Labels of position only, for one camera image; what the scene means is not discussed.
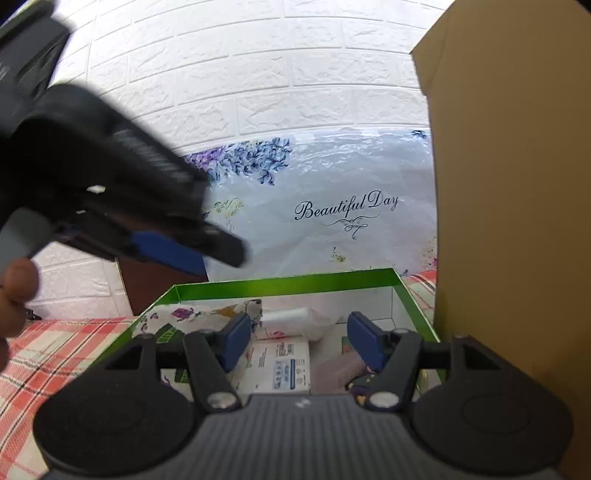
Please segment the person's left hand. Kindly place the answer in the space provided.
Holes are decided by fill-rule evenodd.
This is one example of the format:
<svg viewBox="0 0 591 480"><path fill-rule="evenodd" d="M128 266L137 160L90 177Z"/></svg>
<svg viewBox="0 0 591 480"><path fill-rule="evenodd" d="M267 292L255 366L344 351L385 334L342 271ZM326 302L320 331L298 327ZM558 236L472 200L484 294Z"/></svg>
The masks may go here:
<svg viewBox="0 0 591 480"><path fill-rule="evenodd" d="M25 304L39 289L39 272L28 258L10 263L1 277L0 297L0 369L4 371L10 361L8 340L16 337L26 322Z"/></svg>

